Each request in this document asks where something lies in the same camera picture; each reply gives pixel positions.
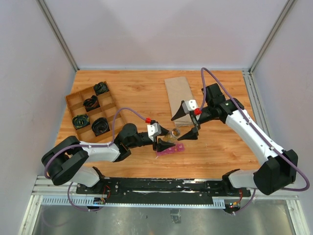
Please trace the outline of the clear bottle yellow capsules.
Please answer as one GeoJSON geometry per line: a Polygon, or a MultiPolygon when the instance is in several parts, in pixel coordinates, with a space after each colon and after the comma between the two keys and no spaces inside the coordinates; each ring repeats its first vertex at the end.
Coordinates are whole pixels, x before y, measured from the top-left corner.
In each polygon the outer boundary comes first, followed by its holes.
{"type": "Polygon", "coordinates": [[[163,141],[165,142],[170,142],[170,143],[175,143],[178,138],[180,137],[180,130],[177,128],[172,129],[169,131],[164,137],[163,141]]]}

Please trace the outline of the pink weekly pill organizer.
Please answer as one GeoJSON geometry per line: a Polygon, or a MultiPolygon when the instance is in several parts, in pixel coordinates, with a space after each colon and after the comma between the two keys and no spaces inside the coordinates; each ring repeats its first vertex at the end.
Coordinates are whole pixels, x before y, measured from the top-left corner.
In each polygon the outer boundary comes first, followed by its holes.
{"type": "Polygon", "coordinates": [[[163,156],[163,155],[169,155],[169,154],[174,154],[178,152],[183,152],[185,150],[184,144],[183,143],[177,143],[175,146],[170,147],[162,152],[157,152],[156,156],[163,156]]]}

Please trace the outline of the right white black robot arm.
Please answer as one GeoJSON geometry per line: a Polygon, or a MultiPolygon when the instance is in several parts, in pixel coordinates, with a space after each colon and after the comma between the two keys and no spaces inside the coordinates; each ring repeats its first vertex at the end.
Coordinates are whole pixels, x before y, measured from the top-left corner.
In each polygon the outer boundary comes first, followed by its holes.
{"type": "Polygon", "coordinates": [[[297,165],[298,155],[291,150],[284,150],[269,138],[249,116],[243,105],[235,99],[226,99],[218,84],[203,89],[207,106],[199,109],[195,100],[182,101],[172,120],[189,115],[193,128],[179,140],[196,140],[201,124],[220,120],[247,144],[260,164],[258,170],[232,170],[222,179],[222,191],[228,196],[234,195],[239,188],[256,188],[265,195],[270,195],[296,179],[296,170],[290,165],[297,165]]]}

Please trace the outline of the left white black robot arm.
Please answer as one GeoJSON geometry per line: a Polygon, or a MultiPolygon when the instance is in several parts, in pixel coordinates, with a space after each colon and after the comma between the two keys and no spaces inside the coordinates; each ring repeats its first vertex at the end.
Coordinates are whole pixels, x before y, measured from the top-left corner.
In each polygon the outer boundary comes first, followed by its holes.
{"type": "Polygon", "coordinates": [[[95,167],[86,167],[85,163],[120,162],[130,156],[132,148],[147,145],[156,152],[162,152],[175,146],[161,139],[167,133],[167,129],[155,122],[147,125],[147,131],[141,133],[136,125],[127,123],[109,143],[84,142],[69,136],[42,157],[45,177],[56,186],[74,182],[87,186],[95,194],[101,193],[105,187],[102,174],[95,167]]]}

